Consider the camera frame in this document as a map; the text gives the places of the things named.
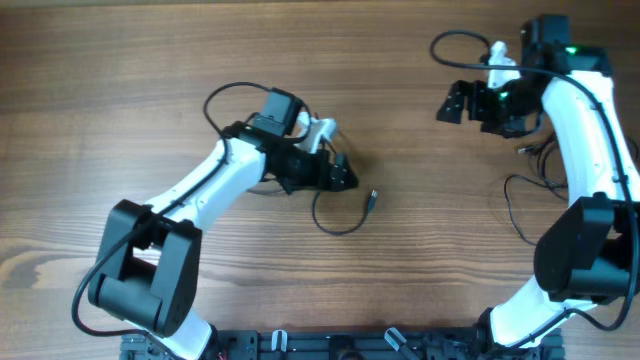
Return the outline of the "black USB cable thin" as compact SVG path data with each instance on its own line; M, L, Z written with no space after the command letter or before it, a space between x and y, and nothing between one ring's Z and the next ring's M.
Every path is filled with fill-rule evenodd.
M508 211L508 216L509 216L509 220L511 222L511 225L513 226L514 230L516 231L517 235L519 236L519 238L527 245L530 246L535 246L536 242L530 240L524 230L522 229L522 227L520 226L515 211L514 211L514 207L513 207L513 202L511 200L510 197L510 193L509 193L509 187L510 187L510 183L513 180L520 180L523 181L529 185L533 185L535 187L538 188L542 188L545 189L547 191L549 191L552 195L554 195L556 198L560 199L560 200L567 200L567 197L564 195L560 194L560 191L564 191L564 190L568 190L568 183L567 182L562 182L562 183L557 183L557 182L553 182L550 181L549 179L547 179L546 177L542 176L540 177L538 180L534 180L531 178L528 178L526 176L523 175L519 175L519 174L510 174L508 175L503 183L503 195L504 195L504 199L506 201L506 206L507 206L507 211Z

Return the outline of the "black USB cable long tail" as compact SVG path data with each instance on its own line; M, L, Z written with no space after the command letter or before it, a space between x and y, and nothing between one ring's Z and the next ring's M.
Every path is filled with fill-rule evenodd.
M548 165L549 159L556 150L559 149L555 133L546 136L541 142L524 145L517 149L518 154L529 155L535 160L536 176L542 186L551 191L556 197L563 199L558 190L568 187L567 179L562 181L554 180L549 177Z

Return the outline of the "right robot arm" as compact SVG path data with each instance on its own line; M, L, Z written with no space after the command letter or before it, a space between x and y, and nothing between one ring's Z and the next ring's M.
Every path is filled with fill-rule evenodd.
M540 350L567 320L621 304L622 324L639 291L639 174L617 119L607 52L574 44L564 15L544 14L520 32L522 55L487 45L484 81L454 83L437 112L442 122L478 121L485 133L527 135L526 119L546 115L559 147L568 192L564 214L536 242L534 273L508 301L480 319L479 356Z

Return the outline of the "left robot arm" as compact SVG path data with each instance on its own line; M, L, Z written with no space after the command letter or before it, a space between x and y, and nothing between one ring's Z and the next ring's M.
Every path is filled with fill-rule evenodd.
M346 156L323 147L334 120L314 118L284 90L266 93L262 110L219 129L212 153L170 190L110 211L96 262L76 292L172 359L213 355L216 330L192 308L202 238L240 195L268 174L287 193L359 184Z

